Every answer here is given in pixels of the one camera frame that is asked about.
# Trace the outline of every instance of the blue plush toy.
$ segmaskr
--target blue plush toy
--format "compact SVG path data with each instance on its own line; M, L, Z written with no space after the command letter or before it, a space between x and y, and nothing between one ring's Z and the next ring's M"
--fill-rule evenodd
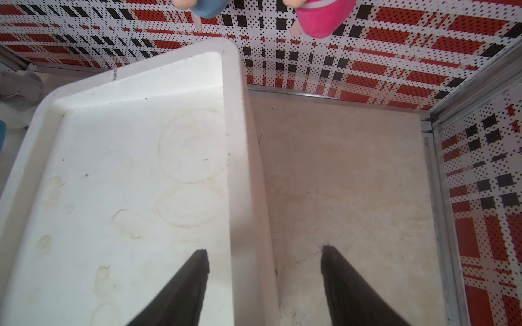
M201 32L201 18L214 18L227 6L229 0L172 0L178 9L191 9L192 20Z

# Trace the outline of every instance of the beige floor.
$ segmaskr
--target beige floor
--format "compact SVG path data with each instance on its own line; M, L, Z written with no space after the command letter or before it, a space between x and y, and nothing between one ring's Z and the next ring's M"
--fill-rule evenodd
M251 103L281 325L331 324L323 244L413 326L445 325L418 115L270 97Z

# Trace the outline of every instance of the plush toy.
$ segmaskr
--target plush toy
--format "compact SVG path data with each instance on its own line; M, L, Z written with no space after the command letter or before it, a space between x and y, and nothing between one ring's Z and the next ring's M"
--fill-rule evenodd
M229 0L172 0L174 7L178 9L191 9L192 21L196 30L201 32L201 17L214 18L226 8Z
M284 4L295 8L297 20L290 34L297 37L301 31L323 39L332 34L355 8L356 0L283 0Z
M185 10L196 5L197 0L172 0L172 4L177 9Z

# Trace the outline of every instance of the white plastic tray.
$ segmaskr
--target white plastic tray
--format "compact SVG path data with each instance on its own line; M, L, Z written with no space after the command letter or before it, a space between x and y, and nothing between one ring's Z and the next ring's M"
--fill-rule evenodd
M242 79L217 39L45 98L0 200L0 324L125 325L200 248L200 325L279 323Z

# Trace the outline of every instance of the plaid patterned panel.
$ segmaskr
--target plaid patterned panel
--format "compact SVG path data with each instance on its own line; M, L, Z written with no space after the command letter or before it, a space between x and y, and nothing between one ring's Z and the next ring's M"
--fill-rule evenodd
M522 325L522 84L441 133L471 324Z
M116 68L208 38L240 49L248 83L432 110L517 43L521 0L358 0L332 36L290 36L282 0L231 0L196 32L168 0L4 0L0 42L33 62Z

